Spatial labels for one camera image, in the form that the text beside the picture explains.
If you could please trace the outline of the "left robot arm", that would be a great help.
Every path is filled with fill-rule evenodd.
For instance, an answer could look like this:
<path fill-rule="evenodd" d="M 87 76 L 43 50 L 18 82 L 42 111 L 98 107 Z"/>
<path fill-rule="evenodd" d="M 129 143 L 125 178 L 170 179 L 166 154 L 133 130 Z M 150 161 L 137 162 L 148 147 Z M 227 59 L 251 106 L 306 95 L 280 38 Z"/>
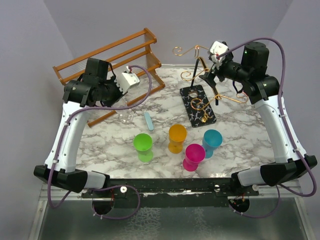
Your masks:
<path fill-rule="evenodd" d="M 122 96 L 115 83 L 116 76 L 107 78 L 111 63 L 89 58 L 85 71 L 77 80 L 64 86 L 62 117 L 51 152 L 43 165 L 37 165 L 33 174 L 55 187 L 81 192 L 93 189 L 97 196 L 106 197 L 111 186 L 103 173 L 89 172 L 76 168 L 80 140 L 90 116 L 89 108 L 104 101 L 111 107 Z"/>

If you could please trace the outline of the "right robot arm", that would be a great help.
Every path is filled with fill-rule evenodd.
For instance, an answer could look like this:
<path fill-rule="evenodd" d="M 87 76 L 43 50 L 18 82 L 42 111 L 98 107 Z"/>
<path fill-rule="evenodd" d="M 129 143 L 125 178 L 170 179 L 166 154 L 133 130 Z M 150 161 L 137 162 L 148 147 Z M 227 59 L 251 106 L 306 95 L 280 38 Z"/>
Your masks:
<path fill-rule="evenodd" d="M 269 59 L 266 45 L 258 41 L 246 43 L 240 63 L 233 60 L 225 42 L 215 41 L 208 55 L 213 65 L 201 79 L 211 87 L 216 84 L 215 78 L 242 85 L 242 91 L 261 116 L 274 154 L 273 163 L 232 174 L 230 191 L 240 196 L 251 185 L 279 185 L 298 179 L 315 167 L 316 157 L 307 154 L 289 120 L 279 81 L 266 73 Z"/>

